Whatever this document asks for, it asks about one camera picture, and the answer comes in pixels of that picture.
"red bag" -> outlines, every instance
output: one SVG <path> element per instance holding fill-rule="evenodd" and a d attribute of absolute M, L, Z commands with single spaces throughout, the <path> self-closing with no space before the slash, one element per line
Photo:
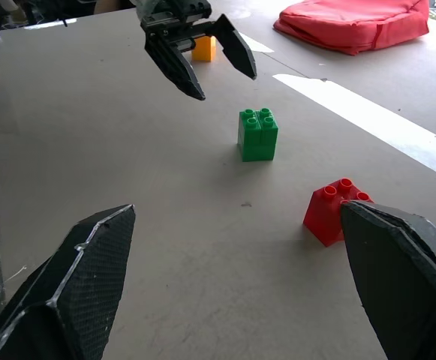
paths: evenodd
<path fill-rule="evenodd" d="M 305 0 L 281 12 L 275 29 L 350 55 L 428 34 L 428 0 Z"/>

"red block stud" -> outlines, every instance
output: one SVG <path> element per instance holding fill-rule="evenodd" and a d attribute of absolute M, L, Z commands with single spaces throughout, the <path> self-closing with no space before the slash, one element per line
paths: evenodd
<path fill-rule="evenodd" d="M 344 237 L 339 209 L 341 204 L 350 200 L 373 202 L 367 193 L 354 186 L 348 178 L 322 187 L 313 193 L 302 223 L 326 247 L 342 241 Z"/>

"white strip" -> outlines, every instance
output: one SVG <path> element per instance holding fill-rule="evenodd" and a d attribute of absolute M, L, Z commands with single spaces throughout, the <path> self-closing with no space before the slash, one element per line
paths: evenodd
<path fill-rule="evenodd" d="M 67 19 L 66 24 L 72 24 L 75 23 L 76 21 L 77 19 Z M 26 30 L 44 29 L 44 28 L 50 28 L 52 26 L 59 26 L 59 25 L 64 25 L 64 23 L 61 20 L 58 20 L 53 22 L 46 22 L 44 24 L 26 26 L 25 29 Z"/>
<path fill-rule="evenodd" d="M 239 34 L 242 36 L 242 39 L 247 43 L 252 51 L 258 51 L 259 53 L 274 52 L 274 50 L 271 50 L 266 45 L 262 45 L 262 43 L 256 41 L 255 39 L 251 39 L 249 36 L 244 35 L 242 32 L 240 32 Z"/>
<path fill-rule="evenodd" d="M 274 78 L 436 172 L 436 135 L 332 82 L 278 74 Z"/>

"gray table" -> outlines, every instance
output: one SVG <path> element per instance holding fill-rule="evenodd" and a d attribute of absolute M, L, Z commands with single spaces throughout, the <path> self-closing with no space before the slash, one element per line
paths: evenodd
<path fill-rule="evenodd" d="M 280 36 L 271 18 L 251 11 L 236 20 L 275 50 L 255 53 L 255 82 L 220 53 L 196 64 L 205 102 L 154 66 L 133 11 L 2 33 L 0 252 L 5 278 L 26 267 L 6 283 L 8 295 L 73 223 L 134 203 L 128 275 L 105 359 L 385 358 L 344 244 L 325 249 L 301 222 L 311 192 L 347 176 L 376 202 L 436 223 L 436 173 L 272 75 L 298 74 L 291 61 L 312 68 L 311 56 L 332 64 L 324 71 L 339 82 L 345 71 L 354 76 L 353 62 L 362 74 L 353 90 L 368 89 L 379 103 L 381 86 L 414 81 L 413 73 L 400 82 L 393 75 L 409 52 L 435 62 L 436 52 L 421 42 L 387 50 L 401 63 L 386 52 L 351 58 L 285 38 L 267 43 Z M 374 74 L 383 64 L 387 80 Z M 433 69 L 424 67 L 429 79 Z M 432 90 L 410 87 L 402 99 L 413 104 Z M 264 106 L 280 125 L 276 158 L 242 163 L 238 112 Z"/>

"orange lego block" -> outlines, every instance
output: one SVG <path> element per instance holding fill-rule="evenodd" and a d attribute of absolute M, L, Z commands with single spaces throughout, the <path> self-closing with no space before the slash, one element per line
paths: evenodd
<path fill-rule="evenodd" d="M 193 60 L 196 62 L 212 62 L 216 57 L 216 38 L 203 36 L 196 41 L 196 47 L 192 51 Z"/>

